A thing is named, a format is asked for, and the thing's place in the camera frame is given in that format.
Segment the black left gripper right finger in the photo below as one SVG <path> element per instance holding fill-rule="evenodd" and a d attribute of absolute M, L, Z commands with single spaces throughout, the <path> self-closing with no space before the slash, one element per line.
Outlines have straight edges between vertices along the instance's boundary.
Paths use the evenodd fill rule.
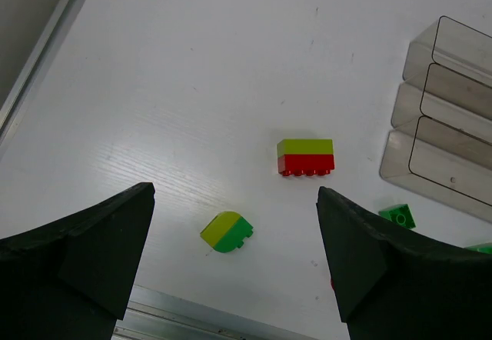
<path fill-rule="evenodd" d="M 491 257 L 424 235 L 322 187 L 317 215 L 352 339 L 489 339 Z"/>

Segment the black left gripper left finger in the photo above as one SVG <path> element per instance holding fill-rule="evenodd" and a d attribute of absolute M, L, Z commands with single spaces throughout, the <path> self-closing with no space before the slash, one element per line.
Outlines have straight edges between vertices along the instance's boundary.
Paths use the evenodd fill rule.
<path fill-rule="evenodd" d="M 3 339 L 110 339 L 130 299 L 155 207 L 141 182 L 1 240 Z"/>

